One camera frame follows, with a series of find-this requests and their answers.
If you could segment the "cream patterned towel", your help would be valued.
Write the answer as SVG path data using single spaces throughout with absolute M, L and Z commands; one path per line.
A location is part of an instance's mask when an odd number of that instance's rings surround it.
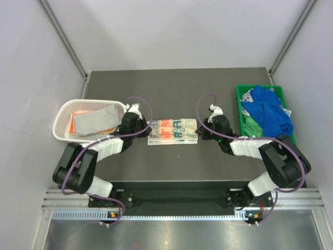
M 150 123 L 148 146 L 197 144 L 196 119 L 164 119 Z

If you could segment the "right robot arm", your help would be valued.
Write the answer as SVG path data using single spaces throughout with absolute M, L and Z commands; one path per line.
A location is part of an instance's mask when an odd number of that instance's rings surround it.
M 208 118 L 198 120 L 198 136 L 203 140 L 216 141 L 221 151 L 228 155 L 259 159 L 266 169 L 235 193 L 236 204 L 232 203 L 231 192 L 226 193 L 230 207 L 241 210 L 246 206 L 255 206 L 262 195 L 271 191 L 291 193 L 304 186 L 311 165 L 289 136 L 241 136 L 233 132 L 219 106 L 212 104 L 209 111 L 211 115 Z

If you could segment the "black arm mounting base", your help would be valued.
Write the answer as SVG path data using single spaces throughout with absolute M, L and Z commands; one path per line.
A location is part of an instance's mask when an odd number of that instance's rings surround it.
M 126 216 L 232 215 L 235 208 L 269 208 L 269 192 L 254 197 L 247 181 L 119 181 L 111 197 L 125 206 Z

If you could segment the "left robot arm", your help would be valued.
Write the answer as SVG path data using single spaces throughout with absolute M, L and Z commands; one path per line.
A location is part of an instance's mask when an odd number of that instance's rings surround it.
M 63 194 L 98 196 L 109 207 L 117 203 L 118 194 L 113 191 L 112 183 L 95 176 L 96 165 L 109 156 L 126 151 L 134 139 L 146 138 L 151 132 L 139 111 L 139 104 L 127 105 L 125 108 L 120 124 L 110 135 L 90 143 L 67 144 L 52 176 Z

